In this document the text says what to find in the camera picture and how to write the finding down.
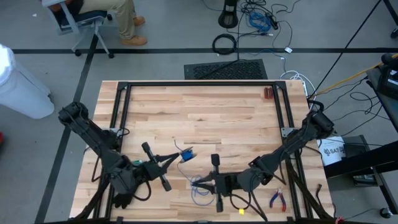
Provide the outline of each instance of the concrete floor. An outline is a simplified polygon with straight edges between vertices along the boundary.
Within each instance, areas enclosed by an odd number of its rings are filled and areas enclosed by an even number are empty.
[[[222,1],[206,2],[210,7],[217,9],[222,5]],[[294,1],[268,1],[267,7],[275,2],[291,6]],[[288,21],[293,27],[292,48],[342,48],[376,2],[302,0],[296,4],[293,13],[280,13],[277,18]],[[398,2],[391,2],[398,10]],[[210,48],[213,39],[225,32],[216,22],[219,12],[207,9],[200,0],[137,0],[135,3],[137,12],[147,19],[137,32],[149,39],[147,45],[138,48]],[[395,26],[385,5],[381,3],[349,47],[398,47],[398,39],[389,37]],[[0,30],[0,43],[12,49],[68,49],[78,38],[73,34],[58,36],[38,1],[0,1]],[[251,30],[241,24],[241,32]],[[119,43],[117,28],[113,23],[107,22],[101,33],[109,48],[127,48]],[[273,37],[242,38],[240,47],[271,47],[272,40]],[[284,47],[288,41],[289,28],[282,25],[282,33],[275,45]],[[91,37],[88,37],[82,48],[87,49],[90,42]],[[282,55],[287,60],[286,69],[306,75],[314,85],[319,84],[338,57],[338,54]],[[378,63],[381,55],[344,54],[321,89]],[[16,60],[51,89],[55,111],[59,111],[73,99],[85,57],[86,55],[75,57],[73,54],[18,54]],[[219,62],[235,58],[235,55],[215,54],[117,54],[110,60],[105,54],[96,54],[81,102],[92,114],[103,80],[182,80],[185,64]],[[278,79],[283,72],[280,58],[272,54],[241,54],[241,58],[263,59],[269,79]],[[367,85],[361,85],[356,90],[374,96]],[[319,100],[329,105],[340,94],[341,92],[334,91],[322,95]],[[353,101],[344,97],[328,109],[326,114],[335,119],[367,106],[368,102]],[[56,113],[44,119],[32,120],[0,106],[0,114],[0,131],[6,135],[6,142],[0,147],[0,223],[33,223],[57,153],[63,126],[58,122]],[[345,133],[370,117],[370,114],[361,113],[351,115],[337,121],[336,129]],[[374,144],[386,144],[397,140],[397,133],[391,123],[379,118],[351,133],[352,136],[359,134],[365,135],[368,143]],[[84,147],[85,143],[72,134],[46,222],[68,218]],[[384,176],[390,188],[394,190],[398,185],[398,174],[391,172]],[[347,177],[330,179],[328,182],[338,216],[350,217],[369,208],[386,207],[386,202],[377,187],[358,188],[353,186]],[[398,195],[398,190],[395,190],[394,195]],[[378,215],[378,210],[373,210],[352,220],[397,223],[398,218],[385,220]]]

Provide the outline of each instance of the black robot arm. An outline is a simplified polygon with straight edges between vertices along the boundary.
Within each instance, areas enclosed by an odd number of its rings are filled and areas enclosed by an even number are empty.
[[[79,135],[101,159],[105,181],[98,189],[98,195],[102,195],[101,191],[103,192],[110,183],[118,193],[117,199],[122,201],[120,202],[122,208],[125,208],[130,204],[138,186],[144,183],[149,185],[148,181],[158,177],[164,189],[171,190],[164,174],[167,173],[169,165],[180,155],[179,153],[154,156],[148,143],[144,142],[142,148],[149,160],[134,165],[127,156],[119,153],[121,142],[117,134],[102,130],[92,122],[88,118],[88,110],[83,103],[71,103],[62,108],[58,115],[60,122]],[[77,217],[88,216],[99,199],[100,196],[94,197],[82,214]]]
[[[217,212],[223,211],[221,196],[230,196],[232,190],[242,189],[252,192],[260,183],[266,185],[271,181],[274,172],[278,169],[280,161],[285,160],[296,150],[303,148],[309,141],[329,136],[333,130],[331,122],[323,113],[323,105],[318,111],[311,111],[303,120],[300,129],[292,130],[284,139],[283,145],[273,153],[255,158],[249,163],[250,168],[242,172],[219,173],[220,158],[217,154],[211,155],[213,171],[203,179],[195,181],[192,185],[209,190],[216,194]]]

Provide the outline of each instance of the pliers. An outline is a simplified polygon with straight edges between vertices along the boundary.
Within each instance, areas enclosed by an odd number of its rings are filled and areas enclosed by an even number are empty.
[[[272,196],[271,201],[269,202],[269,207],[272,208],[272,206],[274,205],[274,200],[278,197],[278,195],[282,201],[282,212],[285,212],[286,211],[286,202],[285,202],[284,195],[282,194],[282,189],[280,187],[278,188],[278,191],[274,194],[274,196]]]

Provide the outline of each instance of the butcher block tabletop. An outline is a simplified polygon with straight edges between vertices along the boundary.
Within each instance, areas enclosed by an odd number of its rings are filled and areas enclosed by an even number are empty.
[[[99,91],[93,121],[101,128],[109,128],[117,86],[119,81],[104,81]],[[286,81],[290,107],[296,128],[308,113],[308,105],[301,81]],[[197,154],[192,160],[179,164],[179,159],[171,164],[166,174],[172,190],[166,192],[159,179],[150,182],[151,196],[146,202],[133,200],[126,209],[115,208],[111,220],[124,217],[124,221],[261,221],[262,218],[251,208],[244,215],[233,208],[228,197],[223,198],[224,212],[216,212],[214,195],[198,195],[192,192],[190,181],[204,177],[212,171],[211,154],[220,155],[220,172],[239,172],[247,169],[248,163],[257,156],[267,154],[282,144],[280,128],[275,110],[275,101],[264,98],[264,88],[269,86],[134,86],[131,89],[127,110],[126,128],[130,131],[123,138],[121,153],[130,160],[148,160],[141,144],[148,142],[152,152],[167,155],[193,146]],[[125,91],[119,106],[116,127],[119,127]],[[282,92],[280,103],[287,124]],[[308,146],[317,148],[315,141]],[[333,215],[333,204],[328,183],[323,171],[322,160],[317,152],[303,148],[302,163],[307,186],[315,196],[318,184],[325,210]],[[77,182],[70,216],[78,215],[98,188],[98,181],[91,182],[96,162],[92,150],[85,152]],[[99,163],[96,175],[100,174]],[[282,172],[287,180],[284,162]],[[269,207],[271,197],[282,189],[287,209],[282,211],[282,202],[277,198],[274,207]],[[235,190],[234,194],[248,199],[248,194]],[[260,185],[254,191],[261,208],[269,221],[286,221],[294,217],[289,185],[273,178],[266,186]],[[137,196],[144,198],[147,186],[139,187]],[[300,190],[297,188],[301,216],[305,208]],[[108,192],[104,193],[100,217],[105,214]],[[245,207],[238,198],[232,198],[237,207]]]

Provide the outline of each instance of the floor mat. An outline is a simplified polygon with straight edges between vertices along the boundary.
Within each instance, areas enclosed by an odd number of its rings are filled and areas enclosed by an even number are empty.
[[[268,79],[262,59],[184,65],[186,80],[262,80]]]

